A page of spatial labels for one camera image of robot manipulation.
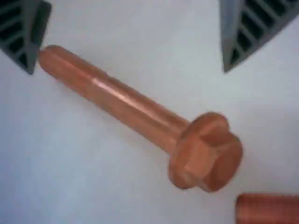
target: gray triangular piece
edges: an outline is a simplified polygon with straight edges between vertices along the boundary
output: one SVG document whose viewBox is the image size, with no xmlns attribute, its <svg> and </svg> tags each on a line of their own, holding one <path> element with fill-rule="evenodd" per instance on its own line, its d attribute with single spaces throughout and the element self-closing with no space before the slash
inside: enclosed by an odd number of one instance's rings
<svg viewBox="0 0 299 224">
<path fill-rule="evenodd" d="M 225 72 L 243 62 L 299 13 L 299 0 L 220 0 Z"/>
<path fill-rule="evenodd" d="M 0 48 L 32 74 L 51 5 L 40 0 L 0 0 Z"/>
</svg>

